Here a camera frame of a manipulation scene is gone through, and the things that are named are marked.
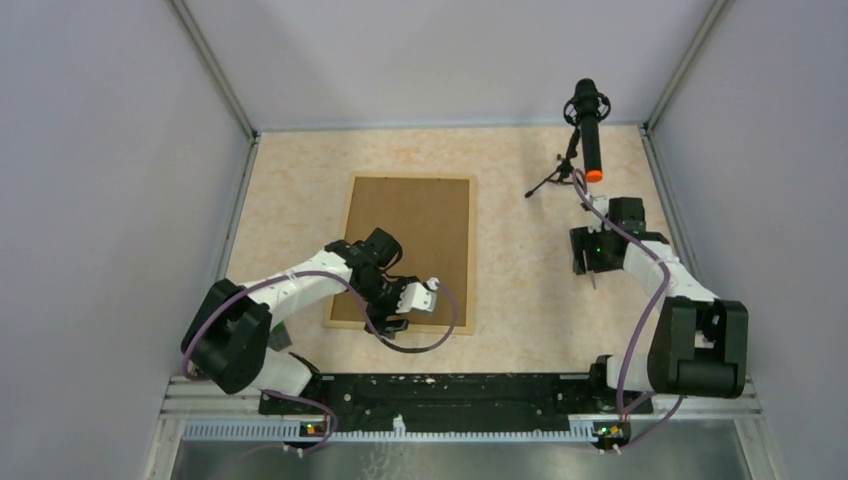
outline brown board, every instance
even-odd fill
[[[462,176],[392,176],[354,174],[351,179],[342,238],[353,243],[382,228],[403,247],[393,275],[437,277],[450,288],[459,306],[454,333],[474,329],[474,242],[476,182]],[[409,331],[444,333],[451,321],[450,304],[439,297],[432,315],[405,314]],[[324,326],[363,328],[362,313],[348,293],[336,295],[327,307]]]

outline microphone stand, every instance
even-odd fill
[[[546,183],[553,183],[554,185],[571,185],[572,182],[566,181],[565,179],[571,175],[571,172],[574,171],[574,167],[571,165],[571,160],[577,157],[577,144],[580,143],[580,128],[574,127],[574,133],[571,134],[571,139],[568,141],[568,149],[565,151],[565,156],[563,157],[561,154],[557,154],[557,160],[560,162],[556,169],[551,172],[550,175],[545,177],[544,180],[539,182],[538,185],[533,187],[530,191],[524,194],[524,198],[530,198],[536,193],[536,190],[542,188],[542,185]]]

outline black microphone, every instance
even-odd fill
[[[574,114],[568,115],[569,106]],[[574,97],[565,104],[565,120],[580,128],[583,143],[583,172],[586,181],[595,183],[604,177],[601,167],[601,142],[598,139],[598,123],[609,115],[610,101],[598,92],[595,82],[584,78],[574,87]]]

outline robotic arm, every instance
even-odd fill
[[[417,277],[386,274],[402,256],[400,244],[378,228],[365,241],[332,242],[300,265],[263,280],[240,287],[220,280],[207,293],[181,349],[183,353],[189,349],[224,302],[242,290],[287,276],[288,281],[257,289],[227,308],[197,340],[191,361],[228,394],[253,387],[297,396],[312,371],[298,357],[282,353],[292,344],[283,320],[324,297],[344,292],[347,288],[339,280],[348,282],[368,303],[366,313],[377,330],[372,333],[380,336],[394,338],[409,324],[390,316],[433,312],[438,279],[422,283]]]
[[[625,390],[736,398],[745,386],[748,312],[742,303],[719,298],[701,285],[674,255],[668,240],[645,231],[639,198],[593,197],[592,206],[639,240],[659,261],[612,231],[594,213],[587,227],[571,230],[574,272],[578,275],[623,269],[645,293],[663,283],[660,262],[671,278],[656,304],[660,318],[647,356],[633,356]],[[696,346],[700,335],[704,346]],[[606,359],[607,385],[616,388],[624,359]]]

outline white wall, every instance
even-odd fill
[[[736,2],[660,126],[704,280],[751,313],[792,478],[845,478],[848,3]]]
[[[0,465],[141,473],[246,141],[164,1],[0,7]]]
[[[641,122],[711,0],[189,0],[254,126],[562,124],[583,77]]]

